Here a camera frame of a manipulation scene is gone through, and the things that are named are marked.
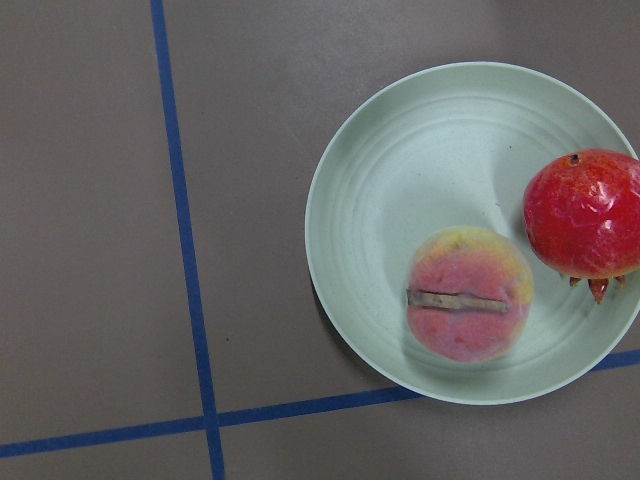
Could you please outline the red yellow pomegranate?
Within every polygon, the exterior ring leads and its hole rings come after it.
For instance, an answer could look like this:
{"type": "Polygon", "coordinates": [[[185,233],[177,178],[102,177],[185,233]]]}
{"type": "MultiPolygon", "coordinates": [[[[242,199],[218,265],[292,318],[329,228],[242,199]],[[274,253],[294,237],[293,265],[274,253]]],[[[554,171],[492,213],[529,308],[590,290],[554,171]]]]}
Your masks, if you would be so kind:
{"type": "Polygon", "coordinates": [[[601,303],[639,269],[639,161],[606,149],[553,160],[528,183],[523,220],[536,256],[601,303]]]}

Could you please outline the yellow pink peach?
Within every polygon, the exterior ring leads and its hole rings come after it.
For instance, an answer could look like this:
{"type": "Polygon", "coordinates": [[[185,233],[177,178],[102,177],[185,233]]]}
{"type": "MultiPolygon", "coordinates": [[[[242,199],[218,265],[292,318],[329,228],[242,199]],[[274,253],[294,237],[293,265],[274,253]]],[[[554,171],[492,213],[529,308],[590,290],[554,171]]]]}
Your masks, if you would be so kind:
{"type": "Polygon", "coordinates": [[[485,362],[517,342],[533,297],[533,273],[511,240],[479,227],[451,227],[416,251],[407,322],[432,353],[460,363],[485,362]]]}

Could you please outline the green plate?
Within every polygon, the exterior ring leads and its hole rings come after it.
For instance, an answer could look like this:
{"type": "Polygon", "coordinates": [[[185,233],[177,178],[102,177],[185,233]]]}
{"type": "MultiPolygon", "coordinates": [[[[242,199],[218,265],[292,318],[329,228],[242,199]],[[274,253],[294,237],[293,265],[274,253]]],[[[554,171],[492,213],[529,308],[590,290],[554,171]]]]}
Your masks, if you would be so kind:
{"type": "Polygon", "coordinates": [[[533,254],[522,224],[530,179],[555,158],[593,147],[633,151],[587,97],[524,67],[434,67],[367,100],[323,154],[305,215],[310,275],[341,337],[397,384],[462,404],[535,398],[612,365],[612,349],[636,320],[638,276],[596,303],[585,284],[570,285],[533,254]],[[477,364],[427,351],[406,320],[415,251],[463,225],[512,240],[535,278],[520,339],[477,364]]]}

